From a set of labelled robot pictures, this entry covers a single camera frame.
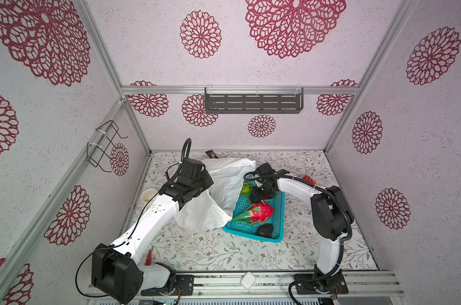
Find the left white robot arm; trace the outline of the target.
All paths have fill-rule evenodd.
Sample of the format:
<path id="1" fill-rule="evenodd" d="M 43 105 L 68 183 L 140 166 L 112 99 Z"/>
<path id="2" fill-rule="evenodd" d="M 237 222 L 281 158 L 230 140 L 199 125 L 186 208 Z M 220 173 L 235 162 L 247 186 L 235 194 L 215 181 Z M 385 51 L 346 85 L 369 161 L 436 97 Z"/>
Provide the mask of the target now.
<path id="1" fill-rule="evenodd" d="M 91 283 L 121 304 L 128 304 L 139 291 L 160 288 L 173 291 L 176 272 L 155 263 L 139 268 L 147 247 L 158 232 L 186 203 L 204 193 L 213 184 L 201 161 L 184 159 L 174 179 L 168 180 L 152 198 L 150 208 L 141 214 L 136 224 L 111 245 L 99 244 L 91 254 Z"/>

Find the white plastic bag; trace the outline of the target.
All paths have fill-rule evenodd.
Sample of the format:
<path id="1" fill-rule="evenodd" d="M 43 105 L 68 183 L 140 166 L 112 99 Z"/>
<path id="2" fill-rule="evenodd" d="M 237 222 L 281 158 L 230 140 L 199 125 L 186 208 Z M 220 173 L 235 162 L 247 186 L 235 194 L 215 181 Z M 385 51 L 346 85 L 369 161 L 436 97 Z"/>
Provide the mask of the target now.
<path id="1" fill-rule="evenodd" d="M 231 221 L 244 184 L 244 174 L 257 168 L 257 162 L 247 158 L 205 159 L 202 162 L 213 185 L 174 216 L 177 225 L 191 233 L 218 229 Z"/>

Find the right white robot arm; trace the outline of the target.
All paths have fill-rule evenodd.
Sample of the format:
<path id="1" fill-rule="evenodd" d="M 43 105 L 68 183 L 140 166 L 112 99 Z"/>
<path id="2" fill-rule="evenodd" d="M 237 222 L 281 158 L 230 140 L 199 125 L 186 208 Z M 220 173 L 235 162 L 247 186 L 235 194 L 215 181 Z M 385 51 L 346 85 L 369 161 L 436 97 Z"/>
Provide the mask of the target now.
<path id="1" fill-rule="evenodd" d="M 339 293 L 343 282 L 340 266 L 344 244 L 352 238 L 354 222 L 342 190 L 337 186 L 322 188 L 290 175 L 287 170 L 275 171 L 268 163 L 245 174 L 244 180 L 260 183 L 256 191 L 260 199 L 266 194 L 281 191 L 310 203 L 313 225 L 321 237 L 319 259 L 314 273 L 295 278 L 289 289 L 301 287 L 319 294 Z"/>

